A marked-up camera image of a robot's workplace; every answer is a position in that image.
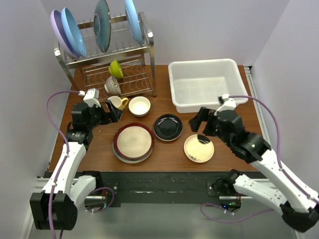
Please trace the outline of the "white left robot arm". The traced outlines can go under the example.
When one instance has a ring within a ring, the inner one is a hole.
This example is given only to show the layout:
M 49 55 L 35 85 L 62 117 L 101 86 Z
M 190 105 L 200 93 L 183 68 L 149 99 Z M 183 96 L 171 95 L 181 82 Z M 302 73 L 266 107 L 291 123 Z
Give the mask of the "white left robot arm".
M 72 107 L 72 121 L 67 126 L 60 159 L 46 185 L 30 197 L 30 207 L 38 230 L 72 230 L 86 197 L 99 195 L 103 181 L 98 171 L 74 178 L 80 162 L 93 139 L 93 129 L 118 122 L 123 111 L 106 101 L 108 112 L 100 105 L 80 102 Z

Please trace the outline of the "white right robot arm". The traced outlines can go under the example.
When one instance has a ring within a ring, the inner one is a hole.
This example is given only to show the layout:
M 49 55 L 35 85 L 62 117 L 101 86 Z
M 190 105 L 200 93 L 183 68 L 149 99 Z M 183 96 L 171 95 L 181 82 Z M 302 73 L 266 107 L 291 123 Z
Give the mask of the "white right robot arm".
M 275 186 L 264 186 L 244 173 L 232 169 L 217 179 L 213 189 L 232 196 L 236 192 L 258 200 L 276 211 L 292 229 L 305 233 L 319 220 L 318 192 L 298 179 L 283 163 L 264 138 L 245 129 L 234 110 L 217 112 L 202 107 L 189 120 L 193 132 L 206 122 L 203 134 L 221 139 L 232 153 L 258 169 Z

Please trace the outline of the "red rimmed beige plate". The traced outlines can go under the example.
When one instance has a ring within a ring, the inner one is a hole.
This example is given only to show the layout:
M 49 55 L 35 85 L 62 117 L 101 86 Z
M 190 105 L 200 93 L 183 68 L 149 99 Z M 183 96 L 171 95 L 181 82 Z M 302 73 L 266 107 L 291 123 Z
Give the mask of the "red rimmed beige plate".
M 133 122 L 124 125 L 114 135 L 113 147 L 128 160 L 142 159 L 154 148 L 154 133 L 144 124 Z

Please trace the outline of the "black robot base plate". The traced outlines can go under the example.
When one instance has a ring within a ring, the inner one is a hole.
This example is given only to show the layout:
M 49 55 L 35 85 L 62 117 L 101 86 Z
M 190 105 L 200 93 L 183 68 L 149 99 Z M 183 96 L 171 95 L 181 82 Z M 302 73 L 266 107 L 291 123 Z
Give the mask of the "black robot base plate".
M 217 203 L 214 182 L 226 172 L 101 172 L 112 209 Z

